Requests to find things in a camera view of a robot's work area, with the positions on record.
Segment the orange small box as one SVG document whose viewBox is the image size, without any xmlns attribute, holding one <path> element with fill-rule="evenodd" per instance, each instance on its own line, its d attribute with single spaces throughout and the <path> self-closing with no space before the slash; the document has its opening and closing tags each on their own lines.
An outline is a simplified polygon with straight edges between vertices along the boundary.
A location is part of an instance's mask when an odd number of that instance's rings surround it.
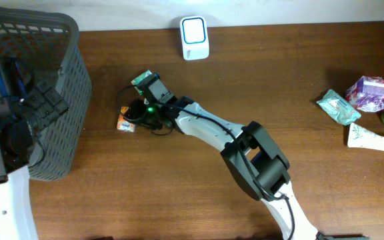
<svg viewBox="0 0 384 240">
<path fill-rule="evenodd" d="M 129 110 L 128 107 L 125 107 L 125 106 L 121 107 L 121 112 L 117 120 L 117 129 L 120 131 L 133 133 L 135 131 L 135 125 L 128 122 L 123 116 L 123 114 L 125 114 L 128 110 Z"/>
</svg>

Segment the small teal tissue packet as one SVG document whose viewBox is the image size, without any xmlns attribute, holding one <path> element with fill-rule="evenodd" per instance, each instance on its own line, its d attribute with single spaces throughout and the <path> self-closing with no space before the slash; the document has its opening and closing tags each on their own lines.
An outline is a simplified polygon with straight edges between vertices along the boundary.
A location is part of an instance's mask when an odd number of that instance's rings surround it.
<svg viewBox="0 0 384 240">
<path fill-rule="evenodd" d="M 139 76 L 137 76 L 136 78 L 134 78 L 132 81 L 131 81 L 131 84 L 132 85 L 138 85 L 140 84 L 140 82 L 142 82 L 142 80 L 144 80 L 146 77 L 148 77 L 149 75 L 152 75 L 153 73 L 150 71 L 150 70 L 146 70 L 144 71 L 142 74 L 140 74 Z"/>
</svg>

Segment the teal wet wipes pack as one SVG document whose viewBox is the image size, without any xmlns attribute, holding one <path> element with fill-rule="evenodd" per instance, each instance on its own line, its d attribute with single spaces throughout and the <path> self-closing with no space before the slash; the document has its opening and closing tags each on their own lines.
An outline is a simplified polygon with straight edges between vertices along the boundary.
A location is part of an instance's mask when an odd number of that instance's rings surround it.
<svg viewBox="0 0 384 240">
<path fill-rule="evenodd" d="M 317 104 L 330 118 L 341 125 L 350 125 L 361 118 L 361 114 L 332 89 L 328 90 Z"/>
</svg>

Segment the white green cosmetic tube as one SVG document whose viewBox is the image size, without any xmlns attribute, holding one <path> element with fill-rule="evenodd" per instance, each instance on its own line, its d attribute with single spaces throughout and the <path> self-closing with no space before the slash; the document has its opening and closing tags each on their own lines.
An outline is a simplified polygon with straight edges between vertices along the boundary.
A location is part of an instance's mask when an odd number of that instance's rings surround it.
<svg viewBox="0 0 384 240">
<path fill-rule="evenodd" d="M 384 137 L 352 123 L 349 127 L 347 146 L 384 151 Z"/>
</svg>

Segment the purple white sanitary pad pack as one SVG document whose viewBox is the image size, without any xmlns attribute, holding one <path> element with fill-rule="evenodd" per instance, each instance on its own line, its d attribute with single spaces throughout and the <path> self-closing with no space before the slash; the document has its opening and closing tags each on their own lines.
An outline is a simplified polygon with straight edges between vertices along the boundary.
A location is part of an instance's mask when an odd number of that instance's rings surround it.
<svg viewBox="0 0 384 240">
<path fill-rule="evenodd" d="M 362 76 L 346 90 L 345 99 L 360 111 L 375 113 L 384 110 L 384 79 Z"/>
</svg>

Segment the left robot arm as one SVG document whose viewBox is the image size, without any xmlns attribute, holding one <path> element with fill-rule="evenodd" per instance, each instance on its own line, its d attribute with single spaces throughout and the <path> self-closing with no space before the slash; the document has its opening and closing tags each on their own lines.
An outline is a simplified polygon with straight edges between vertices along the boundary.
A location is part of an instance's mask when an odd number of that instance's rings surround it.
<svg viewBox="0 0 384 240">
<path fill-rule="evenodd" d="M 69 110 L 63 97 L 17 57 L 0 57 L 0 239 L 37 239 L 28 149 Z"/>
</svg>

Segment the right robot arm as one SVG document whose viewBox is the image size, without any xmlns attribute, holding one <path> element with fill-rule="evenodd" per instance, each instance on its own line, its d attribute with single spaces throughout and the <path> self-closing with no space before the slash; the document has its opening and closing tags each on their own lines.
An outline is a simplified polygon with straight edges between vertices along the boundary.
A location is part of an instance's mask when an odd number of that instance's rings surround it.
<svg viewBox="0 0 384 240">
<path fill-rule="evenodd" d="M 262 125 L 217 117 L 188 97 L 176 97 L 150 71 L 132 80 L 131 87 L 141 98 L 123 114 L 126 121 L 155 135 L 166 127 L 204 141 L 218 150 L 242 191 L 265 204 L 284 239 L 322 239 L 295 197 L 289 161 Z"/>
</svg>

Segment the white barcode scanner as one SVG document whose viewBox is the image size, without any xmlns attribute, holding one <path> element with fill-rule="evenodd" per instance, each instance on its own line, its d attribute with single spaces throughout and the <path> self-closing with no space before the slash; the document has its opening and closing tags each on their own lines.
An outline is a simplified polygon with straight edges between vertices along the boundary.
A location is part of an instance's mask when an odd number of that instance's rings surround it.
<svg viewBox="0 0 384 240">
<path fill-rule="evenodd" d="M 184 17 L 179 22 L 179 29 L 184 60 L 208 58 L 209 38 L 205 18 L 198 15 Z"/>
</svg>

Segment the grey plastic mesh basket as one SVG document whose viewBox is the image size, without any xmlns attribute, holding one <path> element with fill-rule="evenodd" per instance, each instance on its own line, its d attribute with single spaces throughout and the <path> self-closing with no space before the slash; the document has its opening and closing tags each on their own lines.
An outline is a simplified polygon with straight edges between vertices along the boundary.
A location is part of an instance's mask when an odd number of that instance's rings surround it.
<svg viewBox="0 0 384 240">
<path fill-rule="evenodd" d="M 66 14 L 0 7 L 0 57 L 22 60 L 69 106 L 41 134 L 47 151 L 38 145 L 28 150 L 33 180 L 56 181 L 71 170 L 92 94 L 78 40 L 78 24 Z"/>
</svg>

